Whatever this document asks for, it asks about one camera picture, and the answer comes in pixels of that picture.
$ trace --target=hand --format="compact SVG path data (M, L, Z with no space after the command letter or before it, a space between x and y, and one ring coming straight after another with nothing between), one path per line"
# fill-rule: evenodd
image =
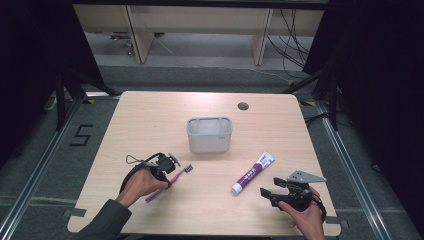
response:
M131 176L125 185L124 190L122 190L115 201L125 207L129 207L140 197L146 196L157 189L165 189L167 187L168 183L159 181L153 177L149 168L142 168Z
M319 193L314 188L310 187L310 189L313 194L319 197ZM298 212L288 203L283 201L278 202L278 205L293 218L293 221L290 223L290 227L294 228L297 226L306 239L325 239L324 229L322 227L321 210L316 202L311 201L309 207L303 212Z

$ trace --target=toothpaste cap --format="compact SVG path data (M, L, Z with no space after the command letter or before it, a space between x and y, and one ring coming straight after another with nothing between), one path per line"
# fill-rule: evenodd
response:
M241 187L241 185L239 184L239 183L235 183L234 185L233 185L233 187L231 188L231 191L234 193L234 194L239 194L240 192L241 192L241 190L242 190L243 188Z

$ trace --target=toothbrush bristles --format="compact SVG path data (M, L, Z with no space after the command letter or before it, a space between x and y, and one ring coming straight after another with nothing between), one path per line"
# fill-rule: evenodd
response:
M184 172L186 173L190 172L191 170L193 170L193 166L191 164L184 168Z

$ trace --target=wooden table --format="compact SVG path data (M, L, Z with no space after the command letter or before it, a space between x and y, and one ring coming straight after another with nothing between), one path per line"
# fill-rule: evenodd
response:
M249 105L240 110L238 104ZM223 153L192 153L186 132L193 117L225 116L233 123L230 149ZM275 161L239 195L231 186L268 151ZM116 107L87 181L76 204L84 217L72 216L68 228L79 231L107 199L115 199L125 175L134 165L126 155L145 159L172 153L182 167L193 170L157 199L141 198L122 232L175 235L288 236L301 235L288 227L288 214L261 197L295 170L322 176L317 156L296 98L292 95L196 92L125 92ZM169 179L177 171L169 174ZM325 183L311 184L321 194L328 216L336 216ZM340 234L340 225L324 224L327 236Z

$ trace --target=gray carpet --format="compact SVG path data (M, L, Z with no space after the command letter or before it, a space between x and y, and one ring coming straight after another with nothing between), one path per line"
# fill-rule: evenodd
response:
M276 93L288 88L287 81L279 77L251 70L135 67L100 67L100 70L105 83L118 91ZM278 74L295 82L300 81L288 76L284 71L266 73ZM301 72L290 74L305 76ZM96 91L91 86L84 87L87 91ZM310 100L312 89L313 84L298 91L296 96L301 101ZM63 216L63 213L74 206L79 196L117 102L118 100L96 100L93 104L80 106L12 239L72 237L66 227L69 219ZM317 107L302 106L301 110L305 117L318 114ZM350 125L348 117L345 114L339 114L337 117L339 133L393 239L421 239L386 180L370 168L372 159L366 147L361 144L361 137ZM13 198L19 194L43 154L54 133L55 124L54 111L41 116L26 141L21 144L22 155L11 158L0 170L1 218L8 212ZM92 125L83 128L81 132L91 137L85 146L71 146L84 142L84 139L74 136L82 124ZM329 191L339 220L342 221L342 233L337 239L375 239L322 121L312 123L309 133L324 176L328 179Z

